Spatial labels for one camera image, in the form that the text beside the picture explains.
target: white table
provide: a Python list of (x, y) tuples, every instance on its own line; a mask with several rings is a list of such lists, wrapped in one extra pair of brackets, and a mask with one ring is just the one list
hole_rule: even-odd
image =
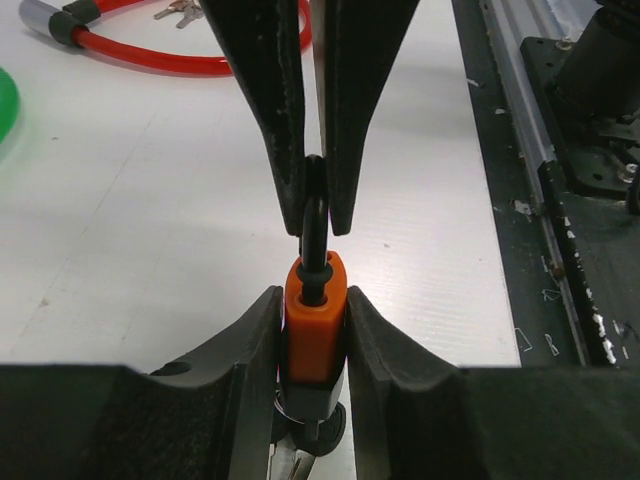
[[(94, 31), (219, 53), (204, 20), (178, 31), (174, 19), (151, 20), (165, 2), (148, 3)], [(0, 146), (0, 361), (149, 371), (286, 277), (297, 243), (285, 234), (261, 136), (233, 78), (90, 58), (27, 31), (17, 8), (0, 2), (0, 66), (23, 98)], [(303, 65), (313, 153), (310, 53)], [(350, 283), (435, 354), (514, 366), (467, 88), (450, 2), (423, 2), (371, 124), (353, 231), (330, 246)], [(314, 478), (355, 477), (349, 437), (317, 462)]]

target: green object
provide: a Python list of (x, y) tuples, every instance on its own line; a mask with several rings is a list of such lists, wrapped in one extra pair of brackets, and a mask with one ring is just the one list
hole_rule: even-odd
[(0, 68), (0, 143), (16, 123), (19, 105), (18, 87), (9, 74)]

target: red cable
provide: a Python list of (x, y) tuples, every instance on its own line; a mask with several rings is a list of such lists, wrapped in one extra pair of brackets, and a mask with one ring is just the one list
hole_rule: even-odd
[[(100, 8), (100, 12), (104, 14), (141, 1), (143, 0), (97, 0), (96, 3)], [(300, 49), (305, 51), (311, 45), (309, 1), (300, 0), (299, 8), (304, 22), (304, 27), (300, 32)], [(87, 50), (156, 70), (216, 77), (232, 74), (231, 67), (229, 67), (229, 63), (224, 57), (193, 57), (147, 50), (146, 48), (115, 42), (83, 28), (77, 28), (73, 32), (73, 41)]]

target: key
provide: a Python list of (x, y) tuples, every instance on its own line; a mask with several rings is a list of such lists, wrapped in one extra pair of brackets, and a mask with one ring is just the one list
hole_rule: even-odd
[(269, 463), (267, 463), (267, 480), (271, 480), (272, 479), (272, 475), (273, 475), (273, 457), (276, 454), (276, 447), (277, 447), (277, 445), (274, 444), (274, 443), (269, 445)]
[(316, 457), (313, 455), (302, 450), (296, 450), (293, 468), (287, 480), (307, 480), (311, 475), (311, 469), (315, 462)]
[(194, 20), (198, 20), (199, 18), (202, 18), (202, 17), (204, 17), (204, 12), (202, 11), (202, 8), (197, 6), (195, 3), (191, 2), (191, 4), (184, 9), (184, 18), (178, 22), (176, 27), (179, 29), (183, 29)]
[(171, 15), (172, 13), (184, 12), (187, 7), (192, 4), (193, 0), (175, 0), (167, 8), (165, 8), (161, 12), (156, 13), (153, 18), (154, 20), (160, 20), (161, 18), (164, 18), (167, 15)]

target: screw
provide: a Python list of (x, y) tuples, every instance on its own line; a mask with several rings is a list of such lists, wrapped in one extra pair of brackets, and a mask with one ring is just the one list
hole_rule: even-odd
[(563, 52), (567, 52), (573, 48), (573, 42), (571, 42), (569, 37), (564, 37), (556, 42), (556, 48)]
[(618, 178), (622, 180), (624, 183), (633, 182), (633, 177), (636, 176), (636, 172), (638, 171), (638, 165), (636, 163), (628, 163), (625, 165), (624, 169), (621, 169), (618, 172)]

